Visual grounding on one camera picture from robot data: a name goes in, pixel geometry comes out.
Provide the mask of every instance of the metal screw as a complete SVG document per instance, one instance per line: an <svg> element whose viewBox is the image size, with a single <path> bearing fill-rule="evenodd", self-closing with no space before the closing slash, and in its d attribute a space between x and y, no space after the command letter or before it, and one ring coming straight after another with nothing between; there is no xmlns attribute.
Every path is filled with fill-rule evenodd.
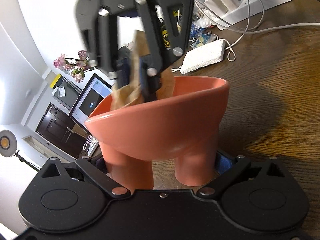
<svg viewBox="0 0 320 240"><path fill-rule="evenodd" d="M108 77L109 77L110 79L116 79L117 76L118 76L118 75L117 75L117 72L115 72L115 71L108 73Z"/></svg>
<svg viewBox="0 0 320 240"><path fill-rule="evenodd" d="M97 61L96 60L89 60L90 67L96 67Z"/></svg>
<svg viewBox="0 0 320 240"><path fill-rule="evenodd" d="M109 14L109 11L106 10L105 8L101 8L98 12L99 15L106 17Z"/></svg>
<svg viewBox="0 0 320 240"><path fill-rule="evenodd" d="M215 193L215 190L212 187L203 187L199 190L199 193L202 196L209 196Z"/></svg>
<svg viewBox="0 0 320 240"><path fill-rule="evenodd" d="M136 2L140 5L144 5L147 2L147 0L136 0Z"/></svg>
<svg viewBox="0 0 320 240"><path fill-rule="evenodd" d="M123 4L121 4L121 3L119 3L119 4L118 4L118 8L120 8L120 9L124 9L124 5L123 5Z"/></svg>
<svg viewBox="0 0 320 240"><path fill-rule="evenodd" d="M160 193L160 198L165 198L165 197L167 197L168 196L168 194L167 193Z"/></svg>
<svg viewBox="0 0 320 240"><path fill-rule="evenodd" d="M157 74L157 70L155 68L148 68L147 69L147 75L149 77L154 77Z"/></svg>
<svg viewBox="0 0 320 240"><path fill-rule="evenodd" d="M127 194L128 189L126 189L125 187L115 187L111 192L113 193L113 195L124 195Z"/></svg>
<svg viewBox="0 0 320 240"><path fill-rule="evenodd" d="M182 56L182 54L183 54L183 50L180 47L173 48L172 52L177 57Z"/></svg>

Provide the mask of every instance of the wood grain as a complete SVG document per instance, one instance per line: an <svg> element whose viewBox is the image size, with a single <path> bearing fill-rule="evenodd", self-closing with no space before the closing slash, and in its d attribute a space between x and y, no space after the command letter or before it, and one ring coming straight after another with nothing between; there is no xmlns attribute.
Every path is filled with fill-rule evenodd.
<svg viewBox="0 0 320 240"><path fill-rule="evenodd" d="M252 25L259 19L260 15L252 17ZM269 9L259 28L299 22L320 22L320 4L293 0ZM299 27L247 34L234 46L234 62L228 62L225 53L222 62L189 73L230 82L219 146L252 160L278 156L309 198L302 228L315 238L320 238L319 31L319 27ZM230 43L240 36L216 27L212 32ZM153 168L155 188L189 188L175 179L173 161L154 162Z"/></svg>

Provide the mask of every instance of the paper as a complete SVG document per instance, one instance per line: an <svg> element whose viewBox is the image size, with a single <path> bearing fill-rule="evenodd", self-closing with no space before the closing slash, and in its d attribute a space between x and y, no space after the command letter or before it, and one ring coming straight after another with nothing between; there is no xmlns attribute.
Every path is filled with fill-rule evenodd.
<svg viewBox="0 0 320 240"><path fill-rule="evenodd" d="M142 104L144 102L140 89L139 57L150 54L145 33L136 31L134 47L131 52L131 75L130 84L120 89L117 85L112 86L112 104L110 110L116 110L122 107ZM174 76L171 67L161 73L161 88L156 91L157 99L172 97L174 90Z"/></svg>
<svg viewBox="0 0 320 240"><path fill-rule="evenodd" d="M64 87L59 88L59 97L65 97L66 91L64 90Z"/></svg>

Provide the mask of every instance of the door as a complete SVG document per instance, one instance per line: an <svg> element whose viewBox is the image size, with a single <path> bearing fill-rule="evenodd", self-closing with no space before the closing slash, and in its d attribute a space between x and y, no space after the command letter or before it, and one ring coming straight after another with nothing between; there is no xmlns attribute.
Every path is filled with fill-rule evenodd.
<svg viewBox="0 0 320 240"><path fill-rule="evenodd" d="M86 140L71 131L75 124L67 114L50 103L36 132L62 151L76 158Z"/></svg>

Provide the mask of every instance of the black mounting plate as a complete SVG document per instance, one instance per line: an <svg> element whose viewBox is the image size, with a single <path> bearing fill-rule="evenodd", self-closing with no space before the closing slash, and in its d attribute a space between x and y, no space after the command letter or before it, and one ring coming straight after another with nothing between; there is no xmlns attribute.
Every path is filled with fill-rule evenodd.
<svg viewBox="0 0 320 240"><path fill-rule="evenodd" d="M30 228L17 239L312 239L300 229L308 199L278 160L236 159L196 194L136 190L122 196L113 195L121 185L97 163L49 159L20 199Z"/></svg>

